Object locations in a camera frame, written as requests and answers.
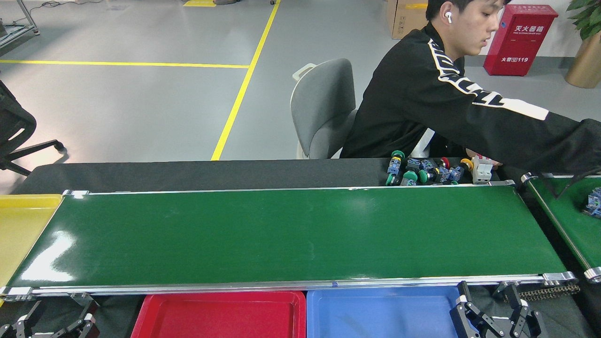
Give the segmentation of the person's left hand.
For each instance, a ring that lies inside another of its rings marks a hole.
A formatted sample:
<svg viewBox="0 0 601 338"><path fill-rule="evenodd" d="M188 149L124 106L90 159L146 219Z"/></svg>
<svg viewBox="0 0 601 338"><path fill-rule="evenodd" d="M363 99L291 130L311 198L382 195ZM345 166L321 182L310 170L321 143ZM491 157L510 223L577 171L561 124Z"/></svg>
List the person's left hand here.
<svg viewBox="0 0 601 338"><path fill-rule="evenodd" d="M479 158L485 158L485 159L491 160L492 163L493 163L493 167L495 169L497 169L499 166L503 166L503 164L501 162L492 160L492 158L489 158L489 157L487 157L485 155L479 154L479 153L477 153L477 152L475 152L473 150L470 150L469 148L466 148L465 151L466 151L466 154L467 154L467 156L469 158L479 157Z"/></svg>

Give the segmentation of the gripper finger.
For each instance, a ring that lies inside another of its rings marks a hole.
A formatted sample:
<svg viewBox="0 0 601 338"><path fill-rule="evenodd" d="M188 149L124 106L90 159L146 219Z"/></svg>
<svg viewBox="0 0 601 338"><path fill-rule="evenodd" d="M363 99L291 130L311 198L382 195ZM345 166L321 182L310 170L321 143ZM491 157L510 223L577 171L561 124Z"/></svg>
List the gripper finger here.
<svg viewBox="0 0 601 338"><path fill-rule="evenodd" d="M449 311L457 336L460 338L498 338L499 327L494 320L472 302L466 281L458 285L460 297Z"/></svg>
<svg viewBox="0 0 601 338"><path fill-rule="evenodd" d="M42 301L28 301L8 305L1 310L0 336L2 338L30 338L44 311Z"/></svg>
<svg viewBox="0 0 601 338"><path fill-rule="evenodd" d="M505 333L506 338L549 337L542 315L538 311L531 310L528 302L519 297L514 284L505 287L503 293L513 309L509 317L509 329Z"/></svg>
<svg viewBox="0 0 601 338"><path fill-rule="evenodd" d="M52 338L98 338L100 330L96 326L96 319L93 314L98 309L96 301L91 300L86 303L84 309L71 325L51 334Z"/></svg>

